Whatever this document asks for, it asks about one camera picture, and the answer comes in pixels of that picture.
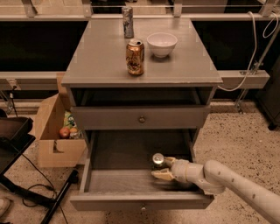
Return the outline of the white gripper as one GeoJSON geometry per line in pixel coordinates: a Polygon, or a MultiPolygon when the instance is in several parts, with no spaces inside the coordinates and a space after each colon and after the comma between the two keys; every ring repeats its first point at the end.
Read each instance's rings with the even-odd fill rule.
{"type": "Polygon", "coordinates": [[[163,179],[167,181],[172,181],[176,179],[178,182],[186,183],[186,170],[189,165],[187,160],[176,159],[175,157],[165,157],[164,162],[167,167],[171,168],[171,171],[168,168],[162,170],[152,171],[151,175],[156,179],[163,179]]]}

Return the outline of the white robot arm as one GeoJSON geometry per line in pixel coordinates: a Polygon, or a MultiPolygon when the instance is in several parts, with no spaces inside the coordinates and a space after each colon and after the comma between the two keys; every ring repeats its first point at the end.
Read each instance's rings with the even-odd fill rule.
{"type": "Polygon", "coordinates": [[[280,224],[280,196],[244,178],[224,164],[208,160],[204,164],[188,160],[165,157],[156,153],[152,157],[157,170],[151,175],[167,181],[193,183],[210,193],[223,193],[231,190],[248,205],[254,208],[270,224],[280,224]]]}

